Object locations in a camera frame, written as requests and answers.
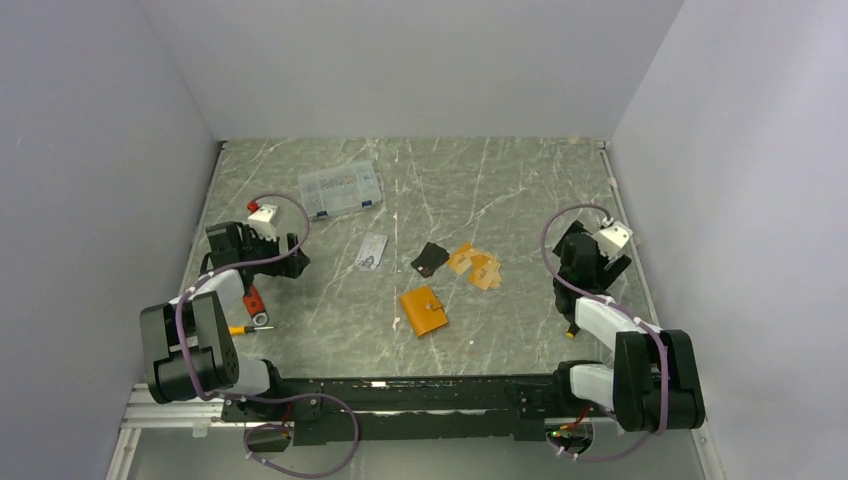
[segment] cable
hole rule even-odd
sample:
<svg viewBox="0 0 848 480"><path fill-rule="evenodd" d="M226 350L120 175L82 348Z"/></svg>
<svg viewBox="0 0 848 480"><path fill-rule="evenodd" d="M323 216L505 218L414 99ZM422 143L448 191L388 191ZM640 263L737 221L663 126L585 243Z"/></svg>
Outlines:
<svg viewBox="0 0 848 480"><path fill-rule="evenodd" d="M548 236L548 230L551 228L551 225L554 223L554 220L566 214L567 212L578 210L581 208L594 208L596 210L600 210L605 215L606 220L612 220L612 214L610 214L609 210L600 205L595 205L594 203L578 203L576 205L565 207L562 210L553 214L551 218L549 218L548 221L545 222L545 226L542 227L542 239L540 244L540 250L542 252L542 261L545 262L545 267L547 267L551 275L553 275L554 278L556 278L556 280L562 285L564 285L566 288L590 300L594 300L596 302L608 305L610 308L618 310L619 312L623 313L627 318L633 320L636 325L639 326L639 328L644 330L651 337L651 339L657 346L657 351L660 354L660 424L657 427L656 432L654 432L653 434L649 433L645 435L644 437L637 440L633 445L631 445L630 448L616 455L611 455L608 457L579 457L580 460L585 462L609 462L620 460L635 452L639 447L642 446L643 443L645 443L645 441L651 435L662 435L663 433L665 433L666 427L668 426L668 351L666 350L665 345L663 345L659 335L657 335L657 332L655 332L651 327L647 326L644 322L642 322L641 319L638 319L638 317L636 317L633 312L617 303L607 303L605 299L597 295L591 294L586 290L583 290L582 288L578 287L577 285L569 283L568 281L559 276L559 272L557 271L557 269L554 268L553 264L551 264L551 260L548 258L548 253L545 246L545 240ZM578 457L576 455L572 455L571 458L577 460Z"/></svg>
<svg viewBox="0 0 848 480"><path fill-rule="evenodd" d="M577 417L577 420L575 420L571 423L566 423L566 424L560 425L559 429L560 430L571 430L572 428L576 428L577 425L580 425L580 422L582 422L583 419L586 418L586 415L589 414L589 408L591 408L591 407L589 407L589 405L586 405L586 408L583 409L583 412L580 413L580 416Z"/></svg>
<svg viewBox="0 0 848 480"><path fill-rule="evenodd" d="M281 193L281 192L279 192L279 193L278 192L262 193L260 195L257 195L256 197L252 198L250 200L250 202L248 203L248 205L256 204L257 200L260 200L260 199L266 198L266 197L285 198L286 200L291 202L295 207L297 207L298 210L300 210L300 213L303 216L303 236L300 237L298 242L291 249L289 249L289 251L287 251L286 253L277 255L276 257L265 258L265 259L261 259L261 260L250 260L250 261L246 261L246 262L234 263L232 265L227 265L226 267L221 267L219 269L213 270L212 272L201 275L200 278L198 278L197 281L191 287L189 287L185 292L183 292L182 295L180 295L179 301L177 302L177 305L175 307L174 321L175 321L176 326L177 326L177 338L179 339L180 353L182 353L183 360L186 363L186 371L188 372L189 379L191 380L191 385L194 388L194 393L197 395L198 398L200 398L201 400L204 400L204 401L209 401L209 400L215 398L215 395L208 395L206 392L203 391L203 385L200 383L200 378L197 376L197 370L194 368L194 363L191 360L191 351L189 350L189 347L188 347L188 342L187 342L186 333L185 333L185 325L183 324L183 307L185 306L185 302L188 300L188 298L195 291L197 291L198 288L203 286L203 284L208 282L215 275L220 275L220 274L222 274L226 271L229 271L229 270L236 270L236 269L247 268L247 267L256 267L256 266L259 266L259 265L265 265L265 264L268 264L268 263L278 262L278 261L294 254L298 249L300 249L301 245L303 245L303 243L309 237L309 214L306 212L306 209L303 208L303 205L301 205L300 202L298 202L297 199L295 199L291 195L288 195L286 193ZM287 475L291 475L293 477L298 477L298 478L322 478L322 477L326 477L326 476L332 475L332 474L338 472L339 470L341 470L342 468L344 468L348 464L348 462L350 462L350 460L353 458L353 454L356 452L356 449L359 446L359 422L357 422L357 420L356 420L356 415L353 413L353 410L351 410L350 407L347 406L347 404L345 404L341 399L336 398L332 395L327 395L327 394L324 394L324 393L305 393L305 394L302 394L302 395L294 395L294 396L287 397L287 398L263 398L263 397L249 396L249 395L221 395L221 394L218 394L218 395L223 396L224 398L229 398L231 400L235 400L235 401L251 400L251 401L259 402L259 403L272 403L272 404L273 403L289 403L289 402L294 402L294 401L297 401L297 400L304 400L304 399L310 399L310 398L325 398L327 400L330 400L332 402L335 402L335 403L341 405L341 407L344 409L344 411L347 412L348 415L350 415L350 418L353 421L353 443L351 444L350 451L348 451L345 458L338 465L327 470L326 472L321 472L321 473L294 472L294 471L288 470L286 468L283 468L279 465L276 465L273 462L269 462L264 458L259 457L258 455L256 455L252 451L250 451L250 448L247 445L247 439L256 430L270 428L270 427L267 427L267 425L272 425L272 424L260 425L259 427L256 427L256 428L249 430L244 437L244 445L245 445L245 450L248 452L248 458L252 458L253 460L256 460L257 462L265 465L266 467L273 468L274 470L276 470L278 472L285 473ZM286 429L286 427L284 427L284 426L275 427L275 428L280 428L281 430Z"/></svg>

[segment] orange paper piece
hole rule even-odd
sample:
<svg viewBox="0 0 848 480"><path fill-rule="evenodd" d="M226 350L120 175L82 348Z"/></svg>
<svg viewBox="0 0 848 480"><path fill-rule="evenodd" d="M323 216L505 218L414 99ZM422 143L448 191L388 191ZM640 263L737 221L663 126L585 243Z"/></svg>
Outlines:
<svg viewBox="0 0 848 480"><path fill-rule="evenodd" d="M489 258L480 268L475 268L471 271L468 282L481 290L488 290L495 278L500 277L498 273L498 269L500 268L501 264L497 260Z"/></svg>
<svg viewBox="0 0 848 480"><path fill-rule="evenodd" d="M453 252L448 259L448 267L457 275L462 275L471 268L471 258L479 254L480 252L470 242L466 243Z"/></svg>
<svg viewBox="0 0 848 480"><path fill-rule="evenodd" d="M471 257L471 266L473 266L476 270L482 267L483 265L486 265L487 263L491 262L492 260L494 260L494 258L490 254L481 252Z"/></svg>
<svg viewBox="0 0 848 480"><path fill-rule="evenodd" d="M489 285L489 288L492 288L492 289L501 288L501 272L500 272L500 270L495 272L495 278L492 279L492 284Z"/></svg>

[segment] red component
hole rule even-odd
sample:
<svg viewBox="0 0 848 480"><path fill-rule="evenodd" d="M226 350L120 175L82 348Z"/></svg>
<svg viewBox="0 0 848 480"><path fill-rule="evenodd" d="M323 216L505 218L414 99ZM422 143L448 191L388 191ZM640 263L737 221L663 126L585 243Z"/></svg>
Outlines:
<svg viewBox="0 0 848 480"><path fill-rule="evenodd" d="M244 302L244 306L247 307L247 313L250 315L250 318L265 312L265 304L262 303L262 297L259 296L259 291L253 285L250 286L250 290L241 299Z"/></svg>

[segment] gray marble surface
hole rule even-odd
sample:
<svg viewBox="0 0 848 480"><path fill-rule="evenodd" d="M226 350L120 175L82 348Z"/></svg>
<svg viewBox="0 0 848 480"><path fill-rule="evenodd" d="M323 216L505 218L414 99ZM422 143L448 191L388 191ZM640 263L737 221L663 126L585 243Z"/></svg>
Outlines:
<svg viewBox="0 0 848 480"><path fill-rule="evenodd" d="M354 160L373 162L383 203L313 222L303 248L312 264L300 278L257 278L276 329L236 337L240 353L268 358L288 377L543 373L563 360L609 360L605 347L585 332L566 338L538 245L542 225L558 208L589 201L616 212L593 140L231 141L202 222L245 221L251 197L266 191L300 197L299 174ZM276 203L283 214L278 232L299 233L296 209ZM565 215L554 224L549 248L575 218ZM588 211L580 218L587 225L598 219ZM353 266L366 232L389 236L380 272ZM467 274L459 277L447 266L422 278L409 263L428 241L448 251L470 241L493 253L502 262L501 288L481 291ZM208 249L201 238L192 278ZM433 288L449 324L418 338L397 299L422 285ZM632 267L610 292L650 318ZM248 324L243 310L231 309L228 321Z"/></svg>

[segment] white wall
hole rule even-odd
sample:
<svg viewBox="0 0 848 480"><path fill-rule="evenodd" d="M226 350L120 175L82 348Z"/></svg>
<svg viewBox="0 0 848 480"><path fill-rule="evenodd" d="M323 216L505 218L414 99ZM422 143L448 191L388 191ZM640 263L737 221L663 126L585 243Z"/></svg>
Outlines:
<svg viewBox="0 0 848 480"><path fill-rule="evenodd" d="M0 477L103 478L214 159L133 0L0 2Z"/></svg>
<svg viewBox="0 0 848 480"><path fill-rule="evenodd" d="M139 0L219 139L610 138L683 0Z"/></svg>
<svg viewBox="0 0 848 480"><path fill-rule="evenodd" d="M731 479L848 472L848 4L687 0L613 137Z"/></svg>

